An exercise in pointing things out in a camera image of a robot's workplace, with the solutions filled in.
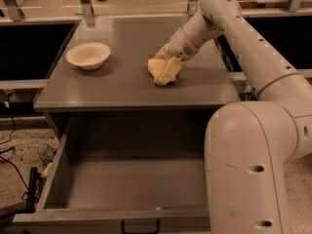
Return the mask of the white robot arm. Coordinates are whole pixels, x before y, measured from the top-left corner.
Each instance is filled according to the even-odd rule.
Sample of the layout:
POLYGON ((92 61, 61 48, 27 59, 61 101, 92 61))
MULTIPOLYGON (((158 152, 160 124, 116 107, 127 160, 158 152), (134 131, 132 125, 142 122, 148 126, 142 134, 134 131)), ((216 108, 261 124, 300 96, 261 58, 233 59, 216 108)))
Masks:
POLYGON ((221 107, 206 129, 211 233, 293 234, 284 165, 311 152, 309 82, 246 22, 236 0, 199 0, 198 12, 149 60, 148 70, 165 86, 219 35, 255 99, 221 107))

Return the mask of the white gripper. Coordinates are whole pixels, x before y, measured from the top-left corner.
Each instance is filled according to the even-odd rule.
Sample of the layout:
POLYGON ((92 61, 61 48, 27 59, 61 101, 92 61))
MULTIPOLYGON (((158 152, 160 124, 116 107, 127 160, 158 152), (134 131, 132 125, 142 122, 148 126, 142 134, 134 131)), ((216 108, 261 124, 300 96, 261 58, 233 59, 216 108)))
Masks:
POLYGON ((165 44, 155 55, 156 59, 167 59, 164 61, 162 71, 157 76, 155 84, 166 86, 176 80, 177 74, 181 70, 181 60, 188 61, 192 59, 199 51, 179 28, 171 37, 169 44, 165 44))

